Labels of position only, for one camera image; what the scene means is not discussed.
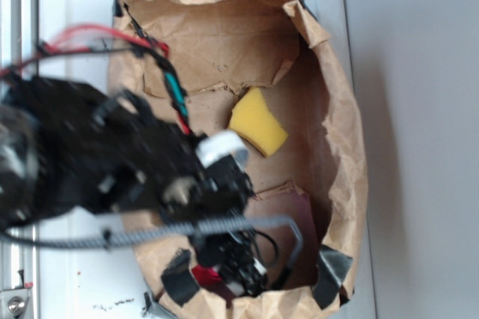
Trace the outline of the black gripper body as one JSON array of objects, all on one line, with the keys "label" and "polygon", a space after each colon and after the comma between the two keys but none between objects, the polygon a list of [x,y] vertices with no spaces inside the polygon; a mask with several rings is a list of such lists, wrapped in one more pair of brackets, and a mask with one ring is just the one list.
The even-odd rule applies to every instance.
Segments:
[{"label": "black gripper body", "polygon": [[[274,257],[266,262],[261,255],[257,236],[269,241]],[[266,233],[255,229],[229,231],[225,234],[190,237],[196,265],[212,267],[222,282],[203,288],[226,288],[235,297],[257,297],[266,290],[267,269],[277,264],[278,244]]]}]

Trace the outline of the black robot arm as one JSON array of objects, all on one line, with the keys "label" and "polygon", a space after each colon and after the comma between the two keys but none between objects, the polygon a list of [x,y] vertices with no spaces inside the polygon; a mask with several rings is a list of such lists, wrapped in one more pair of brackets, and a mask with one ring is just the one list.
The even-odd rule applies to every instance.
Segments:
[{"label": "black robot arm", "polygon": [[253,195],[247,153],[233,133],[226,138],[220,148],[216,137],[184,133],[130,91],[108,97],[87,84],[15,78],[1,101],[1,238],[77,207],[152,210],[163,221],[157,229],[38,246],[114,248],[180,234],[202,267],[255,297],[267,276],[244,216]]}]

